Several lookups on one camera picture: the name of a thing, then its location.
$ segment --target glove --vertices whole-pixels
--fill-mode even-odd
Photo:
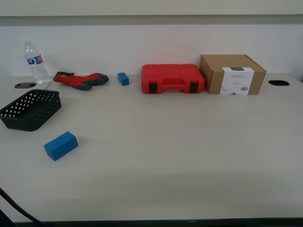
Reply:
[[[93,73],[89,76],[79,77],[74,76],[74,73],[68,72],[57,72],[53,80],[80,90],[90,90],[92,86],[105,84],[109,81],[108,77],[101,73]]]

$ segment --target small blue cube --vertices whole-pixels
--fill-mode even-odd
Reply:
[[[76,137],[69,131],[44,145],[49,157],[54,161],[78,146]]]
[[[125,72],[118,73],[118,79],[122,86],[129,85],[129,78]]]

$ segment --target black basket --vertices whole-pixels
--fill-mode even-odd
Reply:
[[[0,110],[9,129],[35,131],[61,108],[59,92],[31,90]]]

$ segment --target cardboard box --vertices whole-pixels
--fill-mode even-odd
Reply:
[[[202,55],[200,70],[209,94],[259,94],[266,71],[247,55]]]

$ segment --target brown box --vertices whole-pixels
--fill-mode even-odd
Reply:
[[[205,78],[209,94],[220,94],[225,71],[228,68],[251,68],[254,70],[248,95],[259,94],[266,71],[247,55],[202,55],[200,70]]]

